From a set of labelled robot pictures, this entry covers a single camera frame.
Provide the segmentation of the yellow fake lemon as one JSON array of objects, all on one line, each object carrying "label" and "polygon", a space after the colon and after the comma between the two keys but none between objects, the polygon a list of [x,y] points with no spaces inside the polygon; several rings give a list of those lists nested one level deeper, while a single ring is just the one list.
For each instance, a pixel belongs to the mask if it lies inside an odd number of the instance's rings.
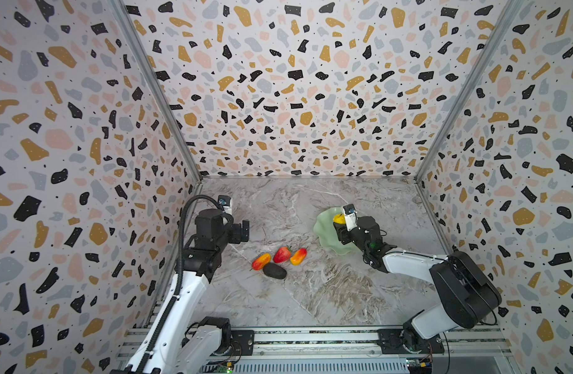
[{"label": "yellow fake lemon", "polygon": [[334,216],[333,223],[338,224],[338,225],[346,225],[347,224],[346,218],[342,213]]}]

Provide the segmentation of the orange red fake mango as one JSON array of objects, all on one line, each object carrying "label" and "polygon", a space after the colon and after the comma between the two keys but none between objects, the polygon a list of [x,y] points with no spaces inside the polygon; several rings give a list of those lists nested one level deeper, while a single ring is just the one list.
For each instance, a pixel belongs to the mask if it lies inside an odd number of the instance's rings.
[{"label": "orange red fake mango", "polygon": [[269,264],[272,260],[272,256],[269,253],[265,253],[253,261],[251,267],[254,271],[260,271],[264,266]]}]

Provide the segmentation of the dark fake avocado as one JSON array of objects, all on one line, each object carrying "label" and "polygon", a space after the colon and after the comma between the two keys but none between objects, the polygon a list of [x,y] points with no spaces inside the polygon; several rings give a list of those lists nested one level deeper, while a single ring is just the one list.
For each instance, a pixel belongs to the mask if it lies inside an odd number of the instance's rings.
[{"label": "dark fake avocado", "polygon": [[275,264],[269,263],[262,268],[262,272],[265,276],[277,279],[277,280],[284,280],[287,277],[287,271],[283,267]]}]

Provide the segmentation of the red fake strawberry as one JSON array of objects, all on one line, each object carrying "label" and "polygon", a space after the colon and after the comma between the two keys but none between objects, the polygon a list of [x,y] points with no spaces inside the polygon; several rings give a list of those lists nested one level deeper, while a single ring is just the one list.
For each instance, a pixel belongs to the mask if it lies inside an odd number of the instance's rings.
[{"label": "red fake strawberry", "polygon": [[278,249],[273,257],[274,263],[284,263],[292,257],[292,252],[289,247],[283,246]]}]

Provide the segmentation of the yellow red fake mango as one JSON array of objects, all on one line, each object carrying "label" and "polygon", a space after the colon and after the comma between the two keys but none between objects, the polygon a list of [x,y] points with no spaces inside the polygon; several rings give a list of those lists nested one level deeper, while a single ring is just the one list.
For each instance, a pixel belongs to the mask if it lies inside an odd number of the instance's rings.
[{"label": "yellow red fake mango", "polygon": [[303,263],[307,255],[308,251],[305,248],[301,248],[297,250],[289,260],[293,266],[298,266]]}]

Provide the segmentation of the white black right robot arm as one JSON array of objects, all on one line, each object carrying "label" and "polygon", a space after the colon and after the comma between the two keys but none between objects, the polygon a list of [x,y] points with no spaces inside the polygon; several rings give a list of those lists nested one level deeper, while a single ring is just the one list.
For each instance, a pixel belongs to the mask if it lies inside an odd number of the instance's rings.
[{"label": "white black right robot arm", "polygon": [[434,285],[439,303],[403,324],[403,336],[427,341],[451,329],[471,329],[500,306],[502,296],[465,252],[447,257],[402,250],[386,243],[372,217],[338,214],[333,227],[340,243],[353,243],[364,262],[385,274],[403,274]]}]

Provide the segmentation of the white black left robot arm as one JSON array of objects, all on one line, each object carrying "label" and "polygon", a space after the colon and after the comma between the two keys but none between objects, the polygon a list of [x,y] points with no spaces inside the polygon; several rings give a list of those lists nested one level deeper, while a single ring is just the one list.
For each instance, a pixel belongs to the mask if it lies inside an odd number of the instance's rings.
[{"label": "white black left robot arm", "polygon": [[248,242],[250,222],[233,221],[222,209],[202,210],[195,219],[196,232],[181,250],[176,273],[160,314],[144,341],[123,369],[113,373],[198,373],[213,355],[232,350],[230,320],[205,317],[188,338],[186,332],[202,296],[222,265],[228,244]]}]

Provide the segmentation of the light green wavy fruit bowl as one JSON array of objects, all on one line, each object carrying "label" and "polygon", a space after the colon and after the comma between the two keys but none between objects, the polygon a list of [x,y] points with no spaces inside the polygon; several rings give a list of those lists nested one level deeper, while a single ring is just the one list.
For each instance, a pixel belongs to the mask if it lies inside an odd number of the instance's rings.
[{"label": "light green wavy fruit bowl", "polygon": [[333,226],[333,218],[341,213],[341,207],[332,207],[323,211],[317,216],[313,231],[317,235],[322,248],[331,249],[337,255],[344,256],[350,252],[358,251],[358,247],[353,243],[343,245],[338,240],[336,229]]}]

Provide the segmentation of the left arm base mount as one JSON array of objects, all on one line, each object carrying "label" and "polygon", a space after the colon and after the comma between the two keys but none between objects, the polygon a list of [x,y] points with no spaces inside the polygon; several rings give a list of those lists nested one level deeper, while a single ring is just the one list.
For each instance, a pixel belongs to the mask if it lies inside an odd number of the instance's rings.
[{"label": "left arm base mount", "polygon": [[214,346],[212,356],[237,354],[251,356],[255,342],[255,331],[252,329],[233,328],[229,318],[206,316],[199,327],[216,327],[220,330],[219,344]]}]

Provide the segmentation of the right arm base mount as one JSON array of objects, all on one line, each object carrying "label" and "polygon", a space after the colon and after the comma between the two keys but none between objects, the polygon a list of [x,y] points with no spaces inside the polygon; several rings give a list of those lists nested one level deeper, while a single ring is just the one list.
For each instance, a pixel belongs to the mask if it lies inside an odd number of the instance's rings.
[{"label": "right arm base mount", "polygon": [[439,335],[426,340],[410,327],[386,328],[377,330],[377,345],[383,355],[428,355],[444,354],[445,347]]}]

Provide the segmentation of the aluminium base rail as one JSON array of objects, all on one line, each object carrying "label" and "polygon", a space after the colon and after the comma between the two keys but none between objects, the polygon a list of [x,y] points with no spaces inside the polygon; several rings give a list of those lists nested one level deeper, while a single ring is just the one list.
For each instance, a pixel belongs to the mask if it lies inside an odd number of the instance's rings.
[{"label": "aluminium base rail", "polygon": [[242,356],[241,361],[295,358],[399,358],[432,357],[497,357],[510,356],[511,350],[497,327],[479,326],[473,330],[456,329],[439,336],[445,347],[444,354],[383,355],[377,345],[379,329],[394,326],[370,327],[234,327],[255,331],[253,354]]}]

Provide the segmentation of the aluminium corner post left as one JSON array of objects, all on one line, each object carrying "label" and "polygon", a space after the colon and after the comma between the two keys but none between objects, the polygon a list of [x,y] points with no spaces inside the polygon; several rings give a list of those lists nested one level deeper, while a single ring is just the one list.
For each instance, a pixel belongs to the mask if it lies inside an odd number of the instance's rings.
[{"label": "aluminium corner post left", "polygon": [[169,128],[171,137],[174,140],[178,151],[180,151],[188,176],[195,185],[199,185],[202,182],[201,173],[197,170],[193,157],[191,157],[191,152],[186,145],[180,128],[177,125],[177,120],[173,116],[170,105],[159,85],[155,75],[155,70],[151,67],[148,61],[147,54],[145,53],[143,44],[138,36],[138,32],[135,30],[126,10],[126,6],[124,2],[120,0],[110,0],[109,4],[111,12],[119,23],[119,29],[123,33],[127,45],[134,54],[136,64],[138,64],[139,69],[141,70],[144,81],[151,90],[155,103],[158,105],[163,119]]}]

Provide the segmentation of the aluminium corner post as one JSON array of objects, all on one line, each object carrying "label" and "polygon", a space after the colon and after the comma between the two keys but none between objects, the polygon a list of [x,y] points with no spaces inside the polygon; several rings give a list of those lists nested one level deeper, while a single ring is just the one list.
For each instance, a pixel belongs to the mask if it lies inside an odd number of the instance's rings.
[{"label": "aluminium corner post", "polygon": [[520,12],[522,6],[521,3],[522,1],[520,0],[512,0],[506,3],[500,14],[500,17],[497,20],[495,29],[491,33],[491,37],[488,39],[488,42],[478,57],[476,64],[470,71],[470,74],[468,75],[465,84],[462,86],[459,94],[457,95],[457,98],[455,101],[453,101],[453,106],[445,118],[443,126],[434,137],[434,142],[430,146],[427,156],[422,161],[422,164],[420,165],[420,168],[414,177],[414,182],[416,182],[417,185],[420,185],[420,181],[428,173],[431,162],[433,162],[433,160],[436,158],[440,146],[442,146],[442,144],[445,142],[445,138],[459,117],[459,114],[464,108],[464,104],[469,100],[470,95],[473,93],[481,81],[481,76],[488,67],[493,54],[497,51],[497,48],[503,41],[506,32],[511,27],[512,21]]},{"label": "aluminium corner post", "polygon": [[173,116],[170,105],[159,85],[155,75],[155,70],[151,67],[148,61],[147,54],[145,53],[143,44],[138,36],[138,32],[135,30],[126,10],[126,6],[124,2],[120,0],[110,0],[109,4],[111,12],[119,23],[119,29],[123,33],[127,45],[134,54],[136,64],[138,64],[139,69],[141,70],[144,81],[151,90],[155,103],[158,105],[163,119],[169,128],[171,137],[174,140],[178,151],[180,151],[188,176],[195,185],[199,185],[202,182],[201,173],[197,170],[193,157],[191,157],[191,152],[186,145],[180,128],[177,125],[177,120]]}]

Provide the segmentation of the aluminium corner post right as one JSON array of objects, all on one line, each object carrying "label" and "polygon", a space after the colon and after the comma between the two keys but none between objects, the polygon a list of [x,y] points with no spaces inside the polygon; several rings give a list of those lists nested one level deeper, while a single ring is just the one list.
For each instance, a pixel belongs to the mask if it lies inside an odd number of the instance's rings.
[{"label": "aluminium corner post right", "polygon": [[481,76],[488,67],[493,54],[497,51],[497,48],[503,41],[506,32],[511,27],[512,21],[520,12],[522,6],[521,3],[522,1],[520,0],[512,0],[506,3],[500,14],[500,17],[497,20],[495,29],[491,33],[491,37],[488,39],[488,42],[478,57],[476,64],[470,71],[470,74],[468,75],[465,84],[462,86],[459,94],[457,95],[457,98],[455,101],[453,101],[453,106],[445,118],[443,126],[434,137],[434,142],[430,146],[427,156],[422,161],[422,164],[420,165],[420,168],[414,177],[414,182],[416,182],[417,185],[420,185],[420,181],[428,173],[431,162],[433,162],[433,160],[436,158],[440,146],[442,146],[442,144],[445,142],[445,138],[459,117],[459,114],[464,108],[464,104],[469,100],[470,95],[473,93],[481,81]]}]

